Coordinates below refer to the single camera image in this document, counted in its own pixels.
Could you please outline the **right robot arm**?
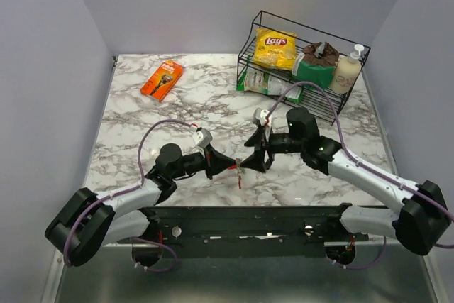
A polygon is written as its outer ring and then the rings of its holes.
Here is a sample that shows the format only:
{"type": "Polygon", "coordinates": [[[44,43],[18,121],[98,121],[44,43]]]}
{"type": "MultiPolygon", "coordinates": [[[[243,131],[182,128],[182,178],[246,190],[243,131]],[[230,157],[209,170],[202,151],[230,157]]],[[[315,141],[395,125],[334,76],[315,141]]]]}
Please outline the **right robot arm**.
{"type": "Polygon", "coordinates": [[[311,169],[344,180],[385,205],[383,209],[348,206],[326,223],[332,239],[371,233],[396,239],[417,255],[427,255],[437,246],[451,223],[437,184],[405,180],[360,159],[338,141],[322,136],[305,108],[289,110],[286,118],[288,132],[273,133],[271,113],[255,110],[257,129],[245,142],[254,151],[240,164],[243,169],[267,172],[276,154],[296,153],[311,169]]]}

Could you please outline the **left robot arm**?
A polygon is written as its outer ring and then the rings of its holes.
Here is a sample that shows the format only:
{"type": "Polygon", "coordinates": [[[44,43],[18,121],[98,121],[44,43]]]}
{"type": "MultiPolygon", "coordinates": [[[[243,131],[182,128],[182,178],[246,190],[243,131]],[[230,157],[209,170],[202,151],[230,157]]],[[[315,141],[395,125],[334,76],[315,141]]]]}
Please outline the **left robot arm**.
{"type": "Polygon", "coordinates": [[[98,195],[88,188],[77,190],[45,230],[45,237],[66,263],[81,266],[106,244],[136,237],[151,242],[157,225],[144,209],[166,201],[176,190],[176,180],[198,172],[208,178],[235,165],[235,160],[211,145],[183,155],[174,143],[161,147],[155,165],[140,184],[98,195]]]}

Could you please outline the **steel key organizer red handle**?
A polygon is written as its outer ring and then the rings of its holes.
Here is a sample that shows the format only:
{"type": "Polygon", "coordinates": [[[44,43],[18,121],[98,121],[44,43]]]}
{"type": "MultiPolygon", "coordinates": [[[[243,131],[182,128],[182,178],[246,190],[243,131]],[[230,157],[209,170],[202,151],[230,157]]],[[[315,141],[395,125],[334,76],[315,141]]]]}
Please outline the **steel key organizer red handle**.
{"type": "Polygon", "coordinates": [[[238,188],[242,189],[242,177],[243,177],[244,170],[240,166],[240,163],[237,162],[235,165],[230,166],[228,169],[236,171],[236,175],[238,178],[238,188]]]}

